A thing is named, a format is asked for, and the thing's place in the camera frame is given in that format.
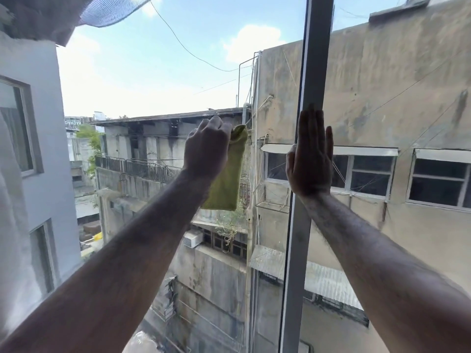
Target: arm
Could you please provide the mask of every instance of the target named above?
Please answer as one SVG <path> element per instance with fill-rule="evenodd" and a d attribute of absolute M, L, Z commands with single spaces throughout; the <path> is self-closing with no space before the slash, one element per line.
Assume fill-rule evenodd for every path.
<path fill-rule="evenodd" d="M 121 352 L 227 161 L 230 132 L 219 117 L 203 120 L 188 137 L 176 179 L 48 297 L 0 352 Z"/>
<path fill-rule="evenodd" d="M 337 256 L 391 352 L 471 351 L 471 300 L 330 195 L 332 129 L 322 111 L 302 112 L 287 154 L 292 191 Z"/>

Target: blue sky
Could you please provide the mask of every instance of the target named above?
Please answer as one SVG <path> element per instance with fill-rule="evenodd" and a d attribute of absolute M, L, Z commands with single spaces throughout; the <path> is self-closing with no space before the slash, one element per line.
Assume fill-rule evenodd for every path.
<path fill-rule="evenodd" d="M 336 0 L 334 29 L 367 22 L 404 0 Z M 231 70 L 258 50 L 300 40 L 306 0 L 153 0 L 195 55 Z M 145 5 L 106 28 L 81 26 L 58 48 L 66 116 L 102 111 L 110 118 L 233 107 L 237 71 L 193 58 Z M 250 74 L 250 68 L 242 75 Z M 242 105 L 250 76 L 241 79 Z"/>

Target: microfiber cloth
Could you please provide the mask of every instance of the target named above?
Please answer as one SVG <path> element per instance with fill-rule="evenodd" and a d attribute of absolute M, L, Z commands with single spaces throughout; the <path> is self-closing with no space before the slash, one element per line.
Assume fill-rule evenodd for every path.
<path fill-rule="evenodd" d="M 231 132 L 227 163 L 209 189 L 209 197 L 203 209 L 236 210 L 239 202 L 240 173 L 245 143 L 249 137 L 247 126 L 238 125 Z"/>

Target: hand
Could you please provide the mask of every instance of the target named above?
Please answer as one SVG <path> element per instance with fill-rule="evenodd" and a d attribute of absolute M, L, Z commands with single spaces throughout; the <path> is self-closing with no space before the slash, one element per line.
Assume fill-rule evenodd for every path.
<path fill-rule="evenodd" d="M 309 106 L 299 116 L 298 143 L 286 154 L 291 190 L 301 197 L 330 193 L 332 157 L 332 128 L 324 130 L 324 112 Z"/>
<path fill-rule="evenodd" d="M 183 169 L 192 176 L 213 181 L 226 165 L 231 130 L 232 124 L 223 123 L 219 116 L 203 119 L 188 135 Z"/>

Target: flat roof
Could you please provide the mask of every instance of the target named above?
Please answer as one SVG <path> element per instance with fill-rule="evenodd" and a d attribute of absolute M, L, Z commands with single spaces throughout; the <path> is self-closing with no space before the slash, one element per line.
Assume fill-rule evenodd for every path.
<path fill-rule="evenodd" d="M 156 120 L 171 120 L 177 118 L 207 118 L 213 117 L 215 115 L 236 115 L 241 114 L 243 108 L 228 108 L 228 109 L 218 109 L 218 110 L 206 110 L 203 112 L 184 112 L 180 114 L 168 114 L 168 115 L 153 115 L 153 116 L 140 116 L 137 118 L 118 118 L 118 119 L 108 119 L 101 121 L 92 121 L 89 124 L 106 126 L 106 125 L 116 125 L 120 123 L 130 123 L 130 122 L 140 122 L 140 121 L 156 121 Z"/>

